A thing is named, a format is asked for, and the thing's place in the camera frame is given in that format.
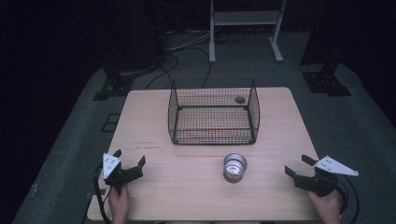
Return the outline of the black stand base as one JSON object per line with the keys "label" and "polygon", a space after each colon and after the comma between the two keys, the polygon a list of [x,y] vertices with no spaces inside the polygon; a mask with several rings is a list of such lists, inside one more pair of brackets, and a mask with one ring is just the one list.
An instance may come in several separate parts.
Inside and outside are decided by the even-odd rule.
{"label": "black stand base", "polygon": [[304,80],[312,93],[327,93],[331,97],[350,96],[351,93],[335,76],[338,64],[324,64],[317,72],[304,72]]}
{"label": "black stand base", "polygon": [[94,96],[94,101],[105,101],[109,97],[121,97],[126,96],[132,89],[134,78],[130,76],[122,76],[117,74],[116,76],[107,76],[106,80]]}

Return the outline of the black wire mesh basket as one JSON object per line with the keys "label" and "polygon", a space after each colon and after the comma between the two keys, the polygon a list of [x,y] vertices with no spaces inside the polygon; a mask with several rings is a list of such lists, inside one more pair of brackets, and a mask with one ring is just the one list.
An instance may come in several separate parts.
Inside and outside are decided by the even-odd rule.
{"label": "black wire mesh basket", "polygon": [[[234,99],[242,96],[244,104]],[[168,104],[168,132],[176,145],[252,145],[261,108],[252,78],[174,79]]]}

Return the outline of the silver metal cup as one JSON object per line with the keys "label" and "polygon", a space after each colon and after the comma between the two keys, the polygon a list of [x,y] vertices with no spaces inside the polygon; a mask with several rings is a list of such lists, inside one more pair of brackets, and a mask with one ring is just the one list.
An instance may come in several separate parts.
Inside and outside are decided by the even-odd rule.
{"label": "silver metal cup", "polygon": [[230,153],[223,160],[223,176],[231,183],[239,182],[248,168],[246,158],[239,153]]}

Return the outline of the person's right hand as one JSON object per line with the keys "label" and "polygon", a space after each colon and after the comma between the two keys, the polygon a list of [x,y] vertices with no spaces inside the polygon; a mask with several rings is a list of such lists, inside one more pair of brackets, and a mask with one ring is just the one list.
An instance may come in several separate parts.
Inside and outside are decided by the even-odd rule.
{"label": "person's right hand", "polygon": [[341,224],[341,196],[337,190],[323,197],[313,191],[307,195],[323,224]]}

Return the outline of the white metal stand frame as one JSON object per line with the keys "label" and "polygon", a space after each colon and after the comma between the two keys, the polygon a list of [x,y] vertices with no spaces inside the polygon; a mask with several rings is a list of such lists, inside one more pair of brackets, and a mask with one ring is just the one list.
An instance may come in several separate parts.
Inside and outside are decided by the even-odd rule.
{"label": "white metal stand frame", "polygon": [[278,63],[284,61],[277,44],[278,35],[283,21],[285,8],[288,0],[281,0],[279,10],[270,11],[231,11],[217,12],[215,0],[210,0],[210,24],[208,60],[216,61],[215,28],[220,26],[249,26],[249,25],[274,25],[275,31],[269,37],[269,43]]}

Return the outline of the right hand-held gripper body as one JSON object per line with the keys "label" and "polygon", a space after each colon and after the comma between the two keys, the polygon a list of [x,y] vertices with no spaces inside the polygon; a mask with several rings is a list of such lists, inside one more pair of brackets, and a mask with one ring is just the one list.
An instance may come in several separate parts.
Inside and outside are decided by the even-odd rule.
{"label": "right hand-held gripper body", "polygon": [[297,175],[293,180],[294,186],[299,189],[315,192],[319,197],[326,196],[336,190],[338,186],[337,175],[358,176],[359,172],[343,163],[326,156],[312,166],[313,176]]}

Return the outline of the person's left hand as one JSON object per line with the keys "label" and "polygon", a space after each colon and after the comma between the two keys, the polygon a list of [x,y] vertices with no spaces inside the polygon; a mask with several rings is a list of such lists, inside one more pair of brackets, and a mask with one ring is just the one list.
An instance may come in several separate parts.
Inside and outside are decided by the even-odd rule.
{"label": "person's left hand", "polygon": [[123,185],[120,192],[112,189],[108,195],[109,208],[112,214],[112,224],[126,224],[129,216],[129,190]]}

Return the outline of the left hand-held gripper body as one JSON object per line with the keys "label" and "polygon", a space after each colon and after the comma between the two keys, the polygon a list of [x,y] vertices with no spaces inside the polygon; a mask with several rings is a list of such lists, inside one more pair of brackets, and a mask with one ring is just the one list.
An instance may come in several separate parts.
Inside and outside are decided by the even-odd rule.
{"label": "left hand-held gripper body", "polygon": [[117,192],[120,192],[123,185],[142,176],[143,170],[138,167],[138,164],[133,168],[124,170],[121,168],[120,158],[116,158],[107,153],[103,155],[103,177],[105,183],[114,188]]}

